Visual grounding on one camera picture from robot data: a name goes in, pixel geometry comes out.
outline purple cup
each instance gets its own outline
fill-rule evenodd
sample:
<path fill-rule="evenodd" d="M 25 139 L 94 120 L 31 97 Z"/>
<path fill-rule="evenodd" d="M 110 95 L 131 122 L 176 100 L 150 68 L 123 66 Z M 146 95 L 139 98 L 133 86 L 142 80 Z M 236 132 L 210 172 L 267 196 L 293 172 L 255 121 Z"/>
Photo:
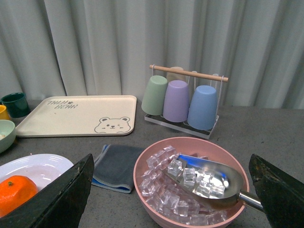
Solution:
<path fill-rule="evenodd" d="M 189 110 L 188 84 L 181 80 L 170 81 L 163 105 L 163 117 L 171 122 L 184 122 Z"/>

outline white plate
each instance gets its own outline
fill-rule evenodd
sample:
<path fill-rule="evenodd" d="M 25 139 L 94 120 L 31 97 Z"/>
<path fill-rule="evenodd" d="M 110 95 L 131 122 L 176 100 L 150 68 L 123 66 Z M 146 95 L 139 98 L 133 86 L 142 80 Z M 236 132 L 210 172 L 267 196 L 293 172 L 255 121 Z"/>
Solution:
<path fill-rule="evenodd" d="M 14 175 L 26 176 L 40 191 L 72 166 L 70 160 L 56 154 L 30 155 L 0 166 L 0 182 Z"/>

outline cup rack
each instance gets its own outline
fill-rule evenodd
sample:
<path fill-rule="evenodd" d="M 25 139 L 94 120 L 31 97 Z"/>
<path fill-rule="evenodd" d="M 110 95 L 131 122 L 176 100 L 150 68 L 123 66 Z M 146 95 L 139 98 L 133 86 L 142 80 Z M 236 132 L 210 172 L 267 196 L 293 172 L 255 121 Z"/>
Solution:
<path fill-rule="evenodd" d="M 171 72 L 171 73 L 176 73 L 176 74 L 180 74 L 180 75 L 186 75 L 186 76 L 192 76 L 194 78 L 198 77 L 198 78 L 204 78 L 204 79 L 208 79 L 211 81 L 219 81 L 220 82 L 220 87 L 219 87 L 219 94 L 218 94 L 218 106 L 217 106 L 217 117 L 216 117 L 216 121 L 214 123 L 214 126 L 209 129 L 209 130 L 198 130 L 195 129 L 193 127 L 191 127 L 187 121 L 184 121 L 182 123 L 173 123 L 170 122 L 168 120 L 166 120 L 162 115 L 150 115 L 150 114 L 146 114 L 144 119 L 146 121 L 152 122 L 152 123 L 156 123 L 165 127 L 169 127 L 171 129 L 174 130 L 178 130 L 181 132 L 185 132 L 188 134 L 192 134 L 204 139 L 209 139 L 210 135 L 212 134 L 219 116 L 218 116 L 218 109 L 219 109 L 219 102 L 220 102 L 220 96 L 221 96 L 221 91 L 222 91 L 222 86 L 223 86 L 223 82 L 227 82 L 228 78 L 227 77 L 220 77 L 218 75 L 206 75 L 206 74 L 201 74 L 201 73 L 197 73 L 197 72 L 190 72 L 190 71 L 185 71 L 185 70 L 179 70 L 179 69 L 174 69 L 174 68 L 167 68 L 167 67 L 162 67 L 162 66 L 156 66 L 156 65 L 150 65 L 150 69 L 152 69 L 152 76 L 155 75 L 155 71 L 156 70 L 160 70 L 160 71 L 164 71 L 164 72 Z"/>

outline blue cup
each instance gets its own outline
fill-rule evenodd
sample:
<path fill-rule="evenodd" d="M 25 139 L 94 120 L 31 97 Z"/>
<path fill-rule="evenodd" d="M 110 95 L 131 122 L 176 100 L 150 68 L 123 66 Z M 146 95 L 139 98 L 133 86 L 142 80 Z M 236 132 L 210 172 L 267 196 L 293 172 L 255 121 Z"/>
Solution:
<path fill-rule="evenodd" d="M 212 129 L 217 115 L 218 96 L 215 88 L 201 85 L 194 91 L 188 114 L 188 124 L 198 130 Z"/>

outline green mug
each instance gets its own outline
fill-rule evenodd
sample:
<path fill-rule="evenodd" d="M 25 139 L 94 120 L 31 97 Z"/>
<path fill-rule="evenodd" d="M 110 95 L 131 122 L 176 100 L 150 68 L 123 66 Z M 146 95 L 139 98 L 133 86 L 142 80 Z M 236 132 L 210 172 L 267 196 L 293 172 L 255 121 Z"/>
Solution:
<path fill-rule="evenodd" d="M 25 93 L 13 93 L 2 97 L 0 101 L 6 106 L 11 118 L 20 118 L 30 113 L 25 97 Z"/>
<path fill-rule="evenodd" d="M 150 77 L 142 99 L 142 110 L 150 115 L 162 115 L 168 80 L 160 75 Z"/>

